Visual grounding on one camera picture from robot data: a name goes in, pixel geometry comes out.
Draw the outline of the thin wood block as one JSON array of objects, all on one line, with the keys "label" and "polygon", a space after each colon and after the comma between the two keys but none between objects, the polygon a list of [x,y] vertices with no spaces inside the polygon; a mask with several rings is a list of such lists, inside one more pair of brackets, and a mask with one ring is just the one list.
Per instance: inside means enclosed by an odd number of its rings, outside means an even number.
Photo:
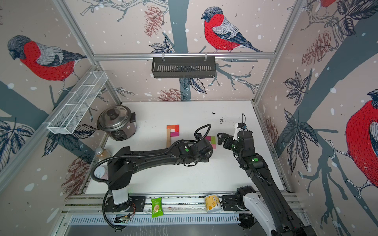
[{"label": "thin wood block", "polygon": [[171,130],[168,128],[166,130],[166,138],[170,140],[170,133],[171,133]]}]

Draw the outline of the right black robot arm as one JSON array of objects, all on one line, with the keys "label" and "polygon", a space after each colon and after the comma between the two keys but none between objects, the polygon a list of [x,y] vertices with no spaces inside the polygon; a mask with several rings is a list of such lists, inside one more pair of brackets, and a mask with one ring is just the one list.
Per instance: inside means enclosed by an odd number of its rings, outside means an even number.
[{"label": "right black robot arm", "polygon": [[236,139],[226,133],[217,137],[219,145],[233,151],[261,195],[250,186],[238,188],[239,207],[249,210],[268,236],[315,236],[313,227],[304,225],[278,189],[268,165],[256,152],[253,133],[238,131]]}]

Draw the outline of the wide wood block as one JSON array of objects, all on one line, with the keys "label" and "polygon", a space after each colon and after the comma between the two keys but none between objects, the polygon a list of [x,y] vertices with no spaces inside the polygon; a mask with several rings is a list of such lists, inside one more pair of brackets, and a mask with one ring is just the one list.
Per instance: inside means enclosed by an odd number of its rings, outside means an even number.
[{"label": "wide wood block", "polygon": [[166,147],[169,148],[170,146],[171,146],[171,138],[168,137],[168,138],[166,139]]}]

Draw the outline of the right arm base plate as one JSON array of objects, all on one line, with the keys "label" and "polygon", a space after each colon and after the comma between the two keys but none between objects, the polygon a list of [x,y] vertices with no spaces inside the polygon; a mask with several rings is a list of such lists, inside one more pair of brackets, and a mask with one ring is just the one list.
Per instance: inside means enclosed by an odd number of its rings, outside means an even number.
[{"label": "right arm base plate", "polygon": [[252,186],[243,186],[237,188],[236,192],[230,195],[221,196],[221,207],[224,211],[245,211],[247,208],[244,205],[243,197],[249,193],[256,193]]}]

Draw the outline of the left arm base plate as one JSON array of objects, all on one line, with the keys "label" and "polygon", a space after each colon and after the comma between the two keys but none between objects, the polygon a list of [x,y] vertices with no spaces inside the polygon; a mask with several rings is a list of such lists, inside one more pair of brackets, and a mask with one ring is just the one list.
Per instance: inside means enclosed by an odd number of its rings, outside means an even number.
[{"label": "left arm base plate", "polygon": [[131,196],[129,199],[122,204],[116,205],[114,203],[113,196],[106,199],[105,204],[103,204],[105,212],[143,212],[146,202],[146,197],[144,196]]}]

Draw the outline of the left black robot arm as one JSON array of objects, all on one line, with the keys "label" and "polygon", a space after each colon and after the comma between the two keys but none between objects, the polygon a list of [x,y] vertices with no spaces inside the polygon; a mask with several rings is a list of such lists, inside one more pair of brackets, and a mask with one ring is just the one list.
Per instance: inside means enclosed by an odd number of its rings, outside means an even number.
[{"label": "left black robot arm", "polygon": [[192,167],[200,162],[208,162],[213,154],[211,143],[205,138],[179,140],[170,147],[152,151],[132,151],[123,147],[113,157],[98,162],[90,171],[91,179],[105,183],[112,193],[113,203],[121,205],[129,202],[129,185],[133,174],[163,166],[184,165]]}]

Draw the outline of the green block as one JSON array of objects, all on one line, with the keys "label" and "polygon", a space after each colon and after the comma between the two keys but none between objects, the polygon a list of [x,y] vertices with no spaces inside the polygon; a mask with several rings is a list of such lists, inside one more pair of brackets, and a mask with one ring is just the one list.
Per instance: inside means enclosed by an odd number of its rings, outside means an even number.
[{"label": "green block", "polygon": [[215,145],[216,144],[216,137],[211,136],[211,144]]}]

